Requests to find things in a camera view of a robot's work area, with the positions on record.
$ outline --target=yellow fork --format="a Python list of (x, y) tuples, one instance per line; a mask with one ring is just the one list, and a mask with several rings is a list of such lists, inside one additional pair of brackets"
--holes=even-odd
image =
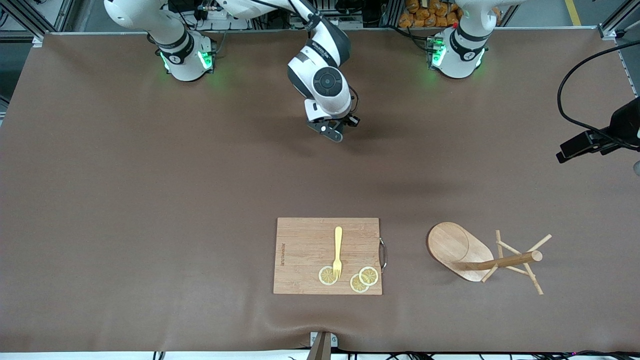
[(335, 227), (335, 260), (333, 260), (333, 277), (340, 279), (342, 273), (342, 262), (340, 261), (340, 247), (342, 246), (342, 228)]

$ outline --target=black circular joint cap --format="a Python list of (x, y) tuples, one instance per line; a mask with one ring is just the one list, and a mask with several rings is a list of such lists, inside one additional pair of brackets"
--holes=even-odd
[(342, 91), (342, 76), (332, 67), (323, 67), (314, 76), (314, 88), (322, 96), (334, 97)]

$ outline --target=wooden dowel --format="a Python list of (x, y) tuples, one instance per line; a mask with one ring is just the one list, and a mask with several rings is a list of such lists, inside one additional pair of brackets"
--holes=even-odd
[(505, 266), (520, 265), (540, 260), (542, 260), (542, 253), (540, 251), (531, 251), (525, 252), (524, 254), (520, 255), (507, 256), (506, 258), (502, 259), (494, 259), (482, 263), (471, 263), (470, 267), (472, 267), (474, 270), (489, 270), (494, 265), (498, 265), (498, 267), (504, 268)]
[(522, 253), (520, 251), (517, 251), (516, 249), (514, 249), (513, 247), (510, 247), (509, 245), (503, 243), (502, 241), (498, 241), (498, 245), (502, 245), (505, 249), (511, 251), (512, 253), (514, 253), (516, 255), (522, 255)]
[(496, 270), (498, 270), (498, 264), (494, 265), (494, 266), (491, 268), (491, 270), (489, 270), (489, 272), (488, 272), (488, 273), (486, 273), (486, 275), (485, 275), (485, 276), (484, 276), (480, 281), (482, 281), (482, 282), (487, 281), (487, 280), (491, 277), (491, 275), (493, 275), (493, 273), (494, 273)]
[(545, 236), (544, 238), (542, 238), (542, 240), (538, 241), (537, 244), (533, 245), (533, 247), (527, 251), (534, 251), (537, 250), (539, 247), (541, 247), (542, 245), (544, 245), (544, 243), (546, 243), (547, 241), (549, 241), (549, 239), (551, 239), (551, 234)]
[(495, 243), (498, 244), (498, 258), (502, 259), (504, 258), (504, 254), (502, 253), (502, 245), (500, 245), (500, 243), (502, 242), (502, 240), (500, 239), (500, 230), (495, 231), (495, 239)]
[(536, 279), (536, 276), (533, 274), (533, 271), (531, 271), (531, 266), (525, 263), (524, 268), (527, 269), (527, 274), (531, 278), (531, 281), (533, 281), (533, 286), (536, 287), (536, 290), (538, 291), (538, 295), (544, 295), (545, 293), (542, 292), (542, 288), (540, 287), (540, 284), (538, 284), (538, 280)]
[(507, 268), (509, 270), (513, 270), (513, 271), (515, 271), (515, 272), (517, 272), (519, 274), (522, 274), (522, 275), (529, 275), (529, 273), (527, 273), (526, 271), (521, 270), (519, 268), (514, 268), (513, 266), (505, 266), (505, 268)]

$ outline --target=brown tablecloth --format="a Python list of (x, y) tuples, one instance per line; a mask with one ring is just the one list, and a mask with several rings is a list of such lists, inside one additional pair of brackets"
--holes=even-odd
[[(0, 129), (0, 350), (258, 350), (329, 330), (358, 351), (640, 350), (640, 180), (630, 151), (559, 165), (581, 130), (556, 90), (612, 45), (496, 31), (452, 80), (391, 31), (349, 33), (359, 128), (331, 143), (286, 78), (304, 32), (231, 34), (180, 83), (144, 36), (47, 36)], [(632, 99), (616, 53), (566, 87), (608, 125)], [(272, 294), (277, 217), (379, 217), (384, 295)], [(461, 280), (425, 247), (461, 224), (527, 249), (545, 291)]]

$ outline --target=pile of brown objects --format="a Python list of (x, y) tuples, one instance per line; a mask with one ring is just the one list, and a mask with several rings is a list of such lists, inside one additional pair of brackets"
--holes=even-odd
[[(423, 7), (420, 0), (405, 0), (406, 11), (400, 15), (399, 28), (446, 28), (457, 24), (464, 12), (454, 3), (429, 0), (429, 7)], [(493, 8), (500, 24), (500, 10)]]

